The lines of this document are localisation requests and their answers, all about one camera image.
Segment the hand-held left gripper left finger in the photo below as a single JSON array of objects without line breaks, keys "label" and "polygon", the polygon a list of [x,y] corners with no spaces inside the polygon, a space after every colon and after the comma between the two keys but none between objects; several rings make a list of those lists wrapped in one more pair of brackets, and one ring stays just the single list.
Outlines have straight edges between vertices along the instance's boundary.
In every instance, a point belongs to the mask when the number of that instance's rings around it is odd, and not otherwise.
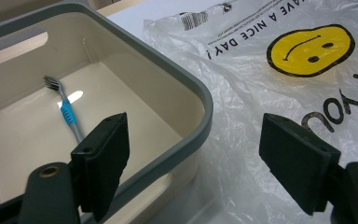
[{"label": "hand-held left gripper left finger", "polygon": [[126,113],[103,119],[71,152],[76,202],[95,221],[107,214],[129,157]]}]

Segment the clear plastic bag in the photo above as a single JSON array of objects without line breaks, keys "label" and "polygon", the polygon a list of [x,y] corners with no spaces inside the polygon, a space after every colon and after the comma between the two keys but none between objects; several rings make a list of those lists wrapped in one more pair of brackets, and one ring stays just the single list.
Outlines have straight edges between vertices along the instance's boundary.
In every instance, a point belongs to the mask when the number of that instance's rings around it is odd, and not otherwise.
[{"label": "clear plastic bag", "polygon": [[223,224],[330,224],[306,215],[258,154],[267,113],[358,161],[358,0],[153,0],[145,42],[210,90],[209,173]]}]

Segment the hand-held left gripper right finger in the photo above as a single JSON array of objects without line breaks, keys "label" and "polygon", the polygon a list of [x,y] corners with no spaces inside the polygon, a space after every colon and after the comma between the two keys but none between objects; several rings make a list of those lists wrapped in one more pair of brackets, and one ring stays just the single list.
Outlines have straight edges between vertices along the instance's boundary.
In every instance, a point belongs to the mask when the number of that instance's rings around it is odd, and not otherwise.
[{"label": "hand-held left gripper right finger", "polygon": [[270,113],[263,116],[259,156],[306,214],[325,209],[327,176],[340,155],[294,121]]}]

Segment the blue and grey toothbrush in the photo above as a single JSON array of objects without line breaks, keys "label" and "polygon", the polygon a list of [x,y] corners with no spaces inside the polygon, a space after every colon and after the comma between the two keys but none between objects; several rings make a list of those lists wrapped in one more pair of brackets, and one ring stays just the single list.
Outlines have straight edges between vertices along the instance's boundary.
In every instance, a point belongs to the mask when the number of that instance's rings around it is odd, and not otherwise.
[{"label": "blue and grey toothbrush", "polygon": [[62,98],[62,106],[60,107],[61,113],[62,113],[62,117],[64,119],[64,121],[66,122],[66,124],[69,126],[69,128],[71,129],[76,141],[78,142],[78,144],[80,144],[83,139],[84,136],[81,133],[77,120],[76,120],[76,115],[72,109],[71,103],[68,99],[68,97],[66,96],[65,92],[64,92],[64,87],[61,84],[61,82],[56,78],[56,77],[49,77],[49,76],[44,76],[43,77],[45,86],[53,91],[56,91]]}]

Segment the beige basin with grey rim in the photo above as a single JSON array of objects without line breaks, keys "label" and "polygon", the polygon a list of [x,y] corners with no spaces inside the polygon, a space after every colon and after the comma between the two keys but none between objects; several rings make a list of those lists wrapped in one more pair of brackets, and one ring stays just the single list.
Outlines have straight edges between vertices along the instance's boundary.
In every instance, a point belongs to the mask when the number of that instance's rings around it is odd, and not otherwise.
[{"label": "beige basin with grey rim", "polygon": [[147,221],[195,176],[212,127],[207,88],[96,11],[60,3],[0,15],[0,205],[35,168],[70,161],[63,99],[83,134],[127,116],[130,157],[105,224]]}]

